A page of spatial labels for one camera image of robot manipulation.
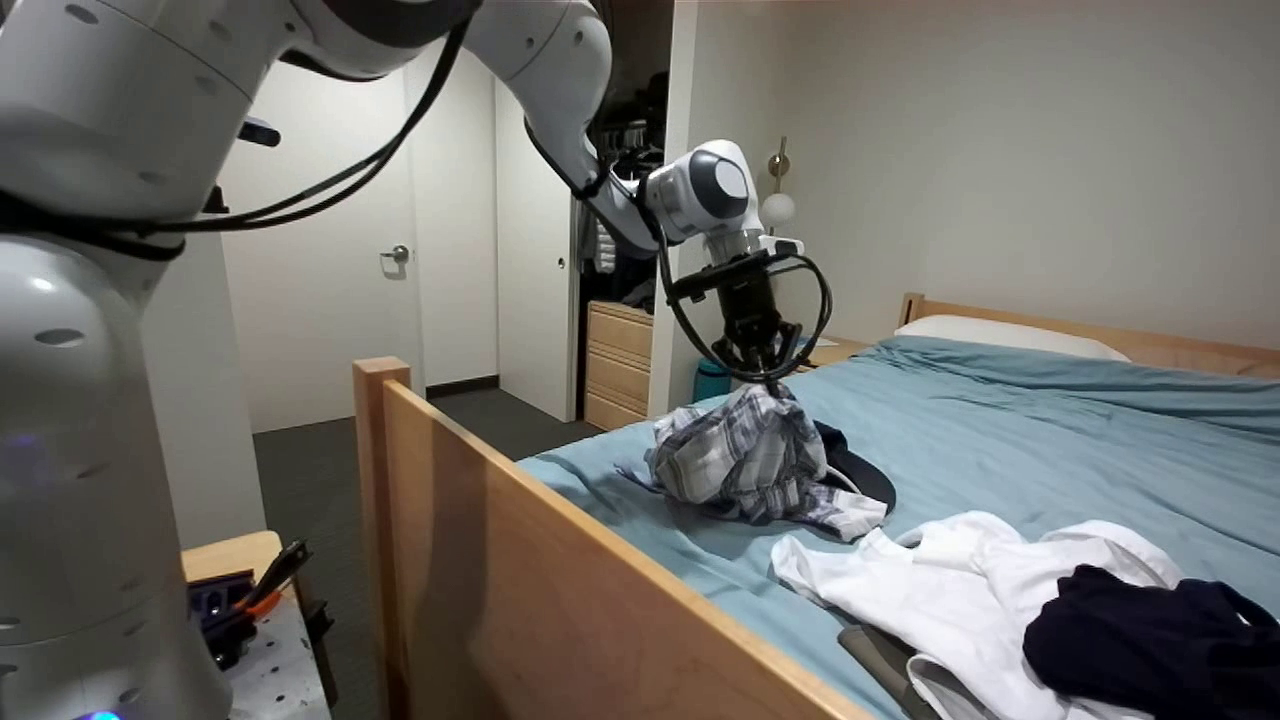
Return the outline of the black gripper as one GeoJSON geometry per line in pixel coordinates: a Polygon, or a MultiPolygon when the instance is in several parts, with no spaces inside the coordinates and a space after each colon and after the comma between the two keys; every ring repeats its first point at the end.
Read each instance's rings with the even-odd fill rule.
{"type": "Polygon", "coordinates": [[[783,273],[807,273],[813,280],[825,280],[825,273],[802,251],[741,251],[667,286],[686,339],[730,380],[789,374],[825,330],[825,321],[801,322],[781,316],[773,280],[783,273]],[[720,300],[720,339],[702,339],[683,316],[683,300],[702,294],[720,300]]]}

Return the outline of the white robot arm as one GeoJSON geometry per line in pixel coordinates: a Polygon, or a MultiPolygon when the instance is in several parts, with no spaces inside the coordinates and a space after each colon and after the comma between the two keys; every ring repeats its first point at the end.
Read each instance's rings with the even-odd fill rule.
{"type": "Polygon", "coordinates": [[[781,251],[746,158],[702,138],[637,180],[593,143],[612,31],[593,0],[3,0],[0,28],[0,715],[232,720],[187,614],[187,478],[164,428],[198,334],[232,334],[222,239],[318,216],[391,158],[370,147],[228,212],[221,170],[268,133],[279,64],[381,81],[480,61],[557,180],[643,255],[698,234],[730,374],[774,384],[813,334],[768,294],[781,251]]]}

